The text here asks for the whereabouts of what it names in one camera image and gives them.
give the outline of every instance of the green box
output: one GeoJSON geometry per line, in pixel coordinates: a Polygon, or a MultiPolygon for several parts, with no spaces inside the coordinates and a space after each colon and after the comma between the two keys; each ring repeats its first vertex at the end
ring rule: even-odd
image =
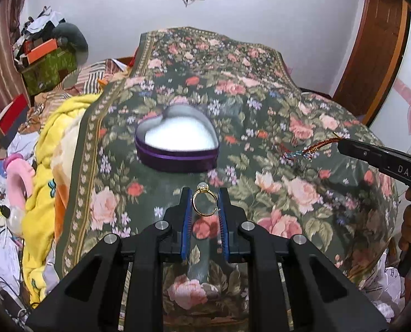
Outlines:
{"type": "Polygon", "coordinates": [[[21,74],[30,96],[52,90],[64,77],[76,70],[75,55],[68,50],[57,48],[41,57],[21,74]]]}

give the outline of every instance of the gold ring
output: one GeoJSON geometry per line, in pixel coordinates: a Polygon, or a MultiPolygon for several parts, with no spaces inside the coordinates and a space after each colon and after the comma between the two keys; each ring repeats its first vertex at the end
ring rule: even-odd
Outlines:
{"type": "Polygon", "coordinates": [[[208,185],[205,182],[201,182],[198,185],[197,190],[193,194],[192,202],[193,202],[193,209],[196,211],[198,215],[201,215],[202,217],[213,216],[215,212],[218,210],[218,198],[213,192],[210,191],[210,189],[208,188],[208,185]],[[209,215],[206,215],[205,213],[200,212],[198,208],[196,207],[195,199],[196,199],[196,196],[199,195],[200,193],[208,193],[215,200],[215,204],[216,204],[215,210],[209,215]]]}

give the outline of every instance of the yellow towel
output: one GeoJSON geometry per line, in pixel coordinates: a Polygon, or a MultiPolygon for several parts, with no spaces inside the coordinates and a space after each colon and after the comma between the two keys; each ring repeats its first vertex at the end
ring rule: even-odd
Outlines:
{"type": "Polygon", "coordinates": [[[99,96],[83,95],[66,100],[49,117],[35,148],[38,167],[33,178],[33,193],[26,201],[26,216],[21,224],[25,240],[23,277],[34,307],[45,298],[43,271],[54,237],[55,191],[51,157],[66,127],[99,96]]]}

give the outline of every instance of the red box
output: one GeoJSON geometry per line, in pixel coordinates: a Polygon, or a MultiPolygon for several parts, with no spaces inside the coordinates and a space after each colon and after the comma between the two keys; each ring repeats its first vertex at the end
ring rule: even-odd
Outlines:
{"type": "Polygon", "coordinates": [[[44,55],[47,55],[49,52],[56,50],[57,48],[58,45],[56,44],[56,40],[54,38],[50,39],[29,52],[27,54],[27,61],[29,61],[29,64],[32,64],[36,60],[40,59],[44,55]]]}

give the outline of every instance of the floral bedspread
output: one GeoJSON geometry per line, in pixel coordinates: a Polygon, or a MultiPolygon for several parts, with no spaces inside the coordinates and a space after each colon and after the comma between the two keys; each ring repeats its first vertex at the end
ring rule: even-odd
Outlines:
{"type": "MultiPolygon", "coordinates": [[[[133,235],[160,220],[182,187],[206,181],[215,191],[227,187],[233,204],[270,233],[305,234],[360,286],[394,229],[394,182],[336,145],[313,160],[290,161],[278,150],[303,149],[333,131],[381,144],[340,105],[302,93],[271,48],[194,28],[143,34],[130,78],[108,85],[83,117],[58,274],[106,234],[133,235]],[[161,173],[137,159],[135,124],[174,103],[210,117],[221,142],[216,169],[161,173]]],[[[188,261],[166,265],[163,275],[167,330],[248,330],[247,267],[224,261],[217,216],[194,222],[188,261]]]]}

